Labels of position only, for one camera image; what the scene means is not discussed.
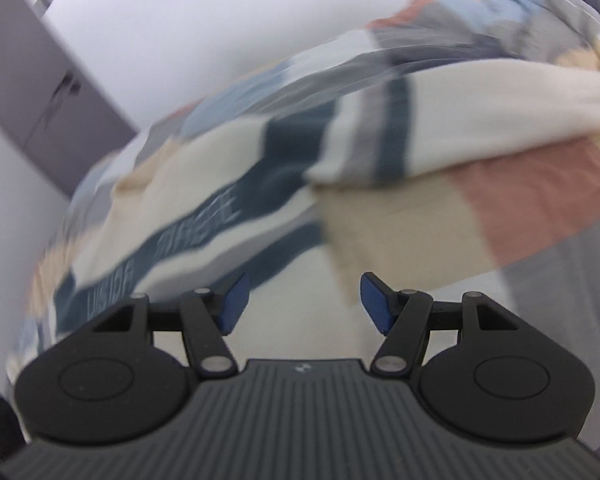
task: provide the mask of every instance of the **patchwork comforter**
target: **patchwork comforter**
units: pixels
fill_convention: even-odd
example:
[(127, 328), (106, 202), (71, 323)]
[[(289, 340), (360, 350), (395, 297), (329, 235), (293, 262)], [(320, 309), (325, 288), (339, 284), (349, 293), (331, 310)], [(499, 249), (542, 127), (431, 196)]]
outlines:
[(242, 360), (368, 360), (366, 270), (483, 290), (590, 367), (600, 454), (600, 0), (412, 0), (154, 124), (76, 191), (10, 379), (129, 293), (236, 270)]

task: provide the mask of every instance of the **blanket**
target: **blanket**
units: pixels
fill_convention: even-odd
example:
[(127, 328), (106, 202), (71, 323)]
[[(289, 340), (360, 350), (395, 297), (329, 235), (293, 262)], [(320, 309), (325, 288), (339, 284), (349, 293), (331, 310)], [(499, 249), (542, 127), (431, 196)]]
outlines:
[[(581, 58), (593, 70), (564, 66)], [(350, 282), (366, 267), (438, 299), (478, 288), (553, 329), (596, 378), (582, 438), (600, 452), (600, 354), (582, 350), (600, 293), (574, 299), (600, 287), (599, 222), (600, 0), (412, 0), (97, 165), (36, 270), (8, 373), (129, 293), (236, 270), (253, 287), (238, 358), (368, 360), (380, 336)]]

